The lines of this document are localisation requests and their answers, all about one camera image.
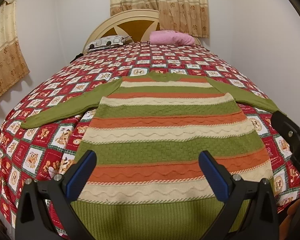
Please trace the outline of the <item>beige side curtain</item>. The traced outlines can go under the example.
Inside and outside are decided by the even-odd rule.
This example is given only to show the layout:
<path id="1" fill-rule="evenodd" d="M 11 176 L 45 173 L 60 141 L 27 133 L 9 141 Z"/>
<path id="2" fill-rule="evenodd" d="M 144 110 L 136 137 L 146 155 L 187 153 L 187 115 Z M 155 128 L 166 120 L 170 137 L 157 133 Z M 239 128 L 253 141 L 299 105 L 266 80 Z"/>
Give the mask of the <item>beige side curtain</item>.
<path id="1" fill-rule="evenodd" d="M 19 46 L 16 30 L 17 0 L 0 6 L 0 97 L 30 73 Z"/>

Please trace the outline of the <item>pink pillow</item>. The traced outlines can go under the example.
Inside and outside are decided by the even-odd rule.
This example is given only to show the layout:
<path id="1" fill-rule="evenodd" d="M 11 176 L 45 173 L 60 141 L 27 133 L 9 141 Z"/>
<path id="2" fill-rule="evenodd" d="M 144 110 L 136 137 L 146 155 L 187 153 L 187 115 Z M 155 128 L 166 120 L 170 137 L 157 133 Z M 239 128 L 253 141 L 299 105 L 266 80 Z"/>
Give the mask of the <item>pink pillow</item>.
<path id="1" fill-rule="evenodd" d="M 174 30 L 159 30 L 151 32 L 149 42 L 153 45 L 194 46 L 194 37 Z"/>

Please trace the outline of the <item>red patchwork bear bedspread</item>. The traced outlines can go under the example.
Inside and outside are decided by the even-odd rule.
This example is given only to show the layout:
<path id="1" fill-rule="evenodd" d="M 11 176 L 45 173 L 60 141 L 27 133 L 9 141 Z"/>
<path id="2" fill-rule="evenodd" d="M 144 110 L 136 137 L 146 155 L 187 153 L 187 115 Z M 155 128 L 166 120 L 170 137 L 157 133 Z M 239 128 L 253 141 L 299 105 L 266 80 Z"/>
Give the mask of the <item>red patchwork bear bedspread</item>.
<path id="1" fill-rule="evenodd" d="M 0 128 L 0 211 L 11 226 L 15 226 L 26 179 L 50 180 L 58 173 L 64 174 L 78 160 L 75 154 L 95 110 L 37 128 L 24 129 L 22 123 L 102 84 L 150 72 L 204 76 L 269 99 L 245 75 L 202 46 L 138 42 L 86 54 L 21 100 Z M 277 179 L 272 187 L 277 207 L 282 210 L 300 198 L 300 173 L 290 161 L 289 145 L 273 129 L 272 112 L 243 103 L 239 107 L 265 127 L 260 136 Z"/>

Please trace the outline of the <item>white patterned pillow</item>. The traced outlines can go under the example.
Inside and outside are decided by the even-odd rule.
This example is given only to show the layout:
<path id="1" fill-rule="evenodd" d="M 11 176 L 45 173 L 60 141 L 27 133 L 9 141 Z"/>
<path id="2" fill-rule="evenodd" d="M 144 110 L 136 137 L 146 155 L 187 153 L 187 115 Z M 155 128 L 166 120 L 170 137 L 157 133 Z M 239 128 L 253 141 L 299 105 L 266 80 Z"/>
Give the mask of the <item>white patterned pillow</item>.
<path id="1" fill-rule="evenodd" d="M 98 38 L 85 46 L 85 50 L 108 48 L 111 46 L 122 46 L 127 41 L 131 40 L 131 36 L 122 35 L 110 35 L 102 38 Z"/>

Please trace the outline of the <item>cream wooden headboard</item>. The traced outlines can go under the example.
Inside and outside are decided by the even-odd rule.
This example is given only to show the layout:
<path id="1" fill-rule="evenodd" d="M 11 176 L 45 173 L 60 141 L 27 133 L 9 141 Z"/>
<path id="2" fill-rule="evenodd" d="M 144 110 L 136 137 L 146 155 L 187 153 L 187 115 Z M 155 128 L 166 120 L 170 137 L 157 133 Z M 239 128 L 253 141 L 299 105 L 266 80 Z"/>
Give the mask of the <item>cream wooden headboard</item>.
<path id="1" fill-rule="evenodd" d="M 88 37 L 82 53 L 86 53 L 85 46 L 102 37 L 110 35 L 131 36 L 131 42 L 149 42 L 153 31 L 159 31 L 159 12 L 151 9 L 133 9 L 120 12 L 102 22 Z M 201 45 L 199 38 L 194 37 L 196 44 Z"/>

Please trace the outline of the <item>beige window curtain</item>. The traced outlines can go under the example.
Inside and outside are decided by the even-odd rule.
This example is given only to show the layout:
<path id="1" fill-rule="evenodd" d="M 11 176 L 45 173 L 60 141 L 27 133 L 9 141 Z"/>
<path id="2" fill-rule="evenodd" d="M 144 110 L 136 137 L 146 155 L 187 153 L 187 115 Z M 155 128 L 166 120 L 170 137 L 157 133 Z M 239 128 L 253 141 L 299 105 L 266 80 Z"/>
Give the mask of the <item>beige window curtain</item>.
<path id="1" fill-rule="evenodd" d="M 158 11 L 161 30 L 210 37 L 208 0 L 110 0 L 111 16 L 133 9 Z"/>

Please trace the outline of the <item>green orange striped knit sweater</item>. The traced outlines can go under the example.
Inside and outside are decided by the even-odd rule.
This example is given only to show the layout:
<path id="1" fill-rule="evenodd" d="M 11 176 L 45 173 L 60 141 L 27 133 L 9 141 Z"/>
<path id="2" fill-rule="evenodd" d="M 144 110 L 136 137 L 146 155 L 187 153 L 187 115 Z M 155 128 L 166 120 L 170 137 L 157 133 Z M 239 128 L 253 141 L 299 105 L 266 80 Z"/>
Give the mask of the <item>green orange striped knit sweater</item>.
<path id="1" fill-rule="evenodd" d="M 22 127 L 95 110 L 75 157 L 92 150 L 97 165 L 72 206 L 96 239 L 199 239 L 222 207 L 199 168 L 200 152 L 244 179 L 277 183 L 260 136 L 265 127 L 240 103 L 277 110 L 208 77 L 150 72 L 97 86 Z"/>

